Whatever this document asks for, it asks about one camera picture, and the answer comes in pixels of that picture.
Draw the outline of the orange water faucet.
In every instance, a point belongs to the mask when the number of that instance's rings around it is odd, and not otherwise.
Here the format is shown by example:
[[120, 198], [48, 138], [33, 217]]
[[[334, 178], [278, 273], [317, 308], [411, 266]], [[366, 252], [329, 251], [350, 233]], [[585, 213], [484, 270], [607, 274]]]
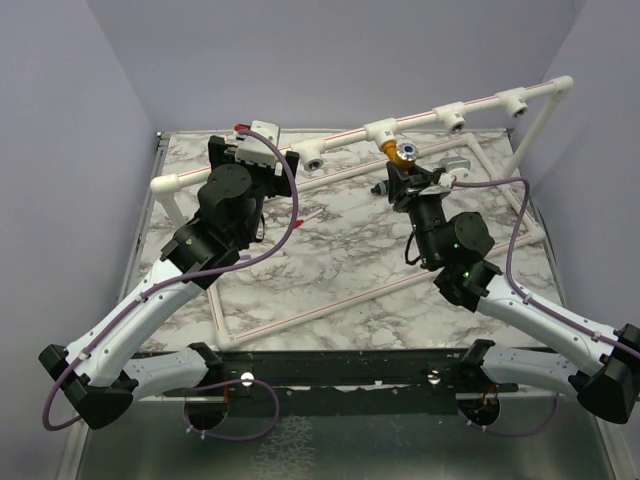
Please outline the orange water faucet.
[[380, 147], [380, 150], [386, 154], [389, 161], [404, 171], [410, 170], [418, 158], [417, 147], [407, 142], [398, 143], [396, 140], [389, 140]]

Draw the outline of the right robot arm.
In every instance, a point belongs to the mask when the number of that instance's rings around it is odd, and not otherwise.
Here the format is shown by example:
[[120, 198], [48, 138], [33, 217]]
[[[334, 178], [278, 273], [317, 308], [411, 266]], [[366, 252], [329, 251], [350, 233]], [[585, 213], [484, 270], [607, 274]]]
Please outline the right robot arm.
[[596, 417], [627, 423], [639, 399], [638, 327], [616, 329], [536, 296], [515, 281], [511, 253], [504, 267], [488, 261], [495, 241], [481, 214], [444, 214], [443, 199], [462, 184], [445, 169], [389, 161], [386, 170], [388, 201], [394, 211], [408, 215], [408, 242], [419, 252], [406, 263], [436, 273], [435, 285], [452, 305], [500, 320], [551, 349], [521, 351], [477, 342], [468, 352], [472, 359], [459, 367], [461, 383], [472, 391], [492, 383], [573, 394]]

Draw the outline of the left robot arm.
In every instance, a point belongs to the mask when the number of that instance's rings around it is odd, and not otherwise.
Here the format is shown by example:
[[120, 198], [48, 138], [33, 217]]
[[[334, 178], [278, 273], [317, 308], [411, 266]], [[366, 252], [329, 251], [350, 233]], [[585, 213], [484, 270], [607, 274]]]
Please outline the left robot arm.
[[267, 252], [248, 261], [241, 252], [262, 242], [263, 206], [288, 197], [299, 208], [294, 151], [281, 152], [266, 136], [247, 130], [232, 145], [208, 142], [211, 171], [197, 192], [198, 208], [162, 248], [140, 283], [103, 320], [67, 346], [51, 344], [39, 361], [54, 381], [42, 422], [56, 430], [50, 412], [63, 392], [76, 418], [93, 430], [119, 419], [137, 400], [172, 391], [214, 392], [223, 379], [220, 358], [204, 343], [149, 358], [139, 348], [176, 311], [223, 274], [253, 266], [280, 250], [295, 226]]

